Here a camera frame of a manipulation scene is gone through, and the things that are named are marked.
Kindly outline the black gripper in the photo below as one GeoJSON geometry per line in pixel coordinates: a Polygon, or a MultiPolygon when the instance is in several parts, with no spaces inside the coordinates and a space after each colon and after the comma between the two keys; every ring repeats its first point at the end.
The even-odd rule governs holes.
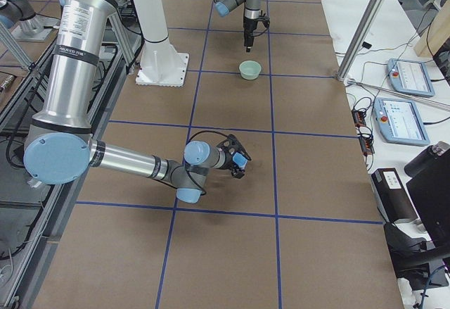
{"type": "Polygon", "coordinates": [[[243,17],[244,46],[245,51],[247,53],[251,52],[251,39],[259,37],[260,35],[264,34],[269,29],[269,26],[270,26],[270,18],[266,15],[260,15],[258,18],[255,19],[243,17]],[[263,30],[262,32],[254,33],[254,31],[257,29],[257,25],[259,22],[261,22],[264,25],[265,30],[263,30]]]}
{"type": "Polygon", "coordinates": [[[217,150],[219,152],[219,161],[215,165],[215,168],[219,170],[229,170],[232,177],[242,178],[245,175],[245,169],[241,170],[233,162],[234,154],[241,153],[247,158],[247,163],[252,159],[238,138],[234,134],[226,135],[225,140],[217,144],[217,150]]]}

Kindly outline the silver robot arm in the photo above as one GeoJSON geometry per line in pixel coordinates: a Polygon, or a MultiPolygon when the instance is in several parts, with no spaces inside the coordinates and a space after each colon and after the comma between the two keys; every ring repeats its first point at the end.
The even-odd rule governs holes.
{"type": "MultiPolygon", "coordinates": [[[[33,115],[25,142],[23,163],[33,178],[64,184],[87,168],[108,168],[162,182],[176,189],[180,201],[196,203],[211,169],[243,177],[250,156],[232,134],[215,146],[190,139],[182,163],[94,139],[87,114],[106,23],[119,0],[62,1],[44,105],[33,115]]],[[[188,54],[169,41],[162,0],[134,0],[134,5],[143,35],[139,84],[180,87],[188,54]]]]}
{"type": "Polygon", "coordinates": [[[270,18],[262,10],[263,0],[213,0],[216,12],[227,16],[243,5],[243,39],[245,51],[250,53],[255,38],[264,34],[270,27],[270,18]]]}

